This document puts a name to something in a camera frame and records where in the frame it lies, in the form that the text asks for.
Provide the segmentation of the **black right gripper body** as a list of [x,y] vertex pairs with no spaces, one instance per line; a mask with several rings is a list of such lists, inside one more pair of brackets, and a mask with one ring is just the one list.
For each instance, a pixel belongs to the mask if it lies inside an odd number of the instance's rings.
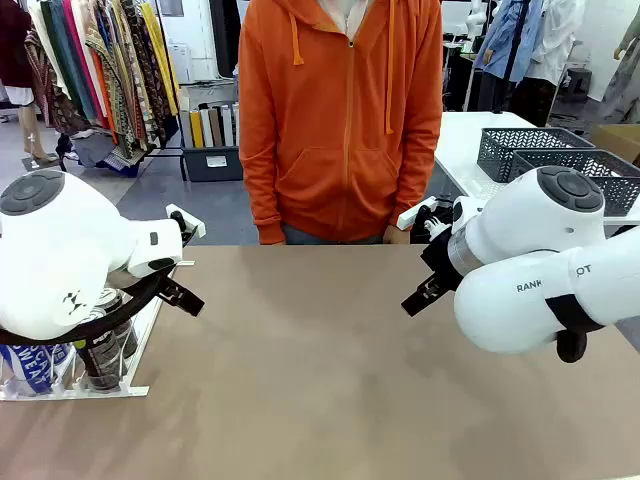
[[430,240],[421,254],[421,258],[432,271],[426,281],[429,288],[455,291],[463,279],[449,258],[448,243],[451,237],[451,231],[445,230]]

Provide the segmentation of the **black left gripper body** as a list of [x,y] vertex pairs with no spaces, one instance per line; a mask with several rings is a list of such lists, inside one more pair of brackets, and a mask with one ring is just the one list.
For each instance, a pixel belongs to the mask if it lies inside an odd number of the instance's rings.
[[176,287],[168,274],[155,273],[150,277],[149,285],[154,296],[175,296]]

